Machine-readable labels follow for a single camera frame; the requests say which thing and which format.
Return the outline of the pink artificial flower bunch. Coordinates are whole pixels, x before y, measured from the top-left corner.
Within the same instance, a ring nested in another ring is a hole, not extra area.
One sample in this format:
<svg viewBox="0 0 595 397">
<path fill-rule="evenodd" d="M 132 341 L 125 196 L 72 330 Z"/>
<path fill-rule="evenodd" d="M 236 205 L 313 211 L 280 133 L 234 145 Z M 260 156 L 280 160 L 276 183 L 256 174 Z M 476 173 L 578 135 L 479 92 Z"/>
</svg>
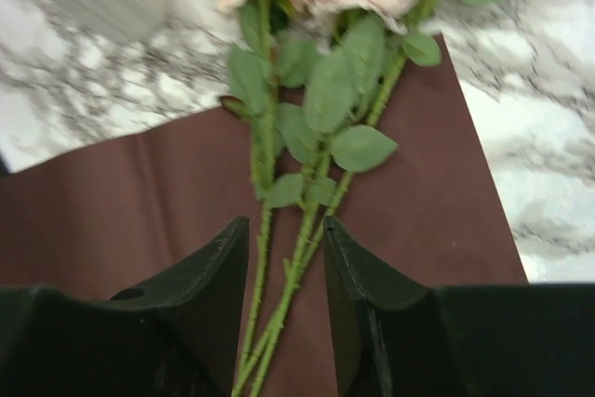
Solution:
<svg viewBox="0 0 595 397">
<path fill-rule="evenodd" d="M 459 0 L 468 6 L 501 0 Z M 396 150 L 377 123 L 407 62 L 442 54 L 440 0 L 218 0 L 244 43 L 222 106 L 250 128 L 257 271 L 232 394 L 259 395 L 291 301 L 352 179 Z"/>
</svg>

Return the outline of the red wrapping paper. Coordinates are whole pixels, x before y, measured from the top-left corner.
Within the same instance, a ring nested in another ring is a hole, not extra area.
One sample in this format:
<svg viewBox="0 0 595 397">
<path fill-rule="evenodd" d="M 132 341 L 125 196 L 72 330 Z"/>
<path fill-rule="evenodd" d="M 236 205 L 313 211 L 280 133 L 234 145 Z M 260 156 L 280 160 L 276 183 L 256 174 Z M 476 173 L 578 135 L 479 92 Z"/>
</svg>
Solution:
<svg viewBox="0 0 595 397">
<path fill-rule="evenodd" d="M 424 285 L 526 276 L 449 58 L 409 65 L 379 130 L 398 150 L 355 176 L 337 218 Z M 109 298 L 202 247 L 259 229 L 247 125 L 221 109 L 67 152 L 1 182 L 1 281 Z"/>
</svg>

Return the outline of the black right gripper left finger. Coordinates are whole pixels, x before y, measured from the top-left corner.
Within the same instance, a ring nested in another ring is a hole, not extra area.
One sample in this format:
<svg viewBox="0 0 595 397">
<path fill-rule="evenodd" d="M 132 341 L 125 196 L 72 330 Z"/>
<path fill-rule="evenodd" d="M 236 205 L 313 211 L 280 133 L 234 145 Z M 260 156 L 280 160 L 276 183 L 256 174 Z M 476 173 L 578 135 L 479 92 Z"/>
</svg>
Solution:
<svg viewBox="0 0 595 397">
<path fill-rule="evenodd" d="M 243 312 L 249 223 L 107 300 L 1 290 L 5 396 L 227 396 Z"/>
</svg>

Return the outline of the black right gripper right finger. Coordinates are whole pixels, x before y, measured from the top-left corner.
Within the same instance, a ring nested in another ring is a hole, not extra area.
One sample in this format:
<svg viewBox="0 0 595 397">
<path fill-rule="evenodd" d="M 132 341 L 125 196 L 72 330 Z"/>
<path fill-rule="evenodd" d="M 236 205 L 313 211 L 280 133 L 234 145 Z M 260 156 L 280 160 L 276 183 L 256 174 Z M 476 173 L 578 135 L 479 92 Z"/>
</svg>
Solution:
<svg viewBox="0 0 595 397">
<path fill-rule="evenodd" d="M 593 394 L 593 285 L 431 288 L 324 225 L 340 395 Z"/>
</svg>

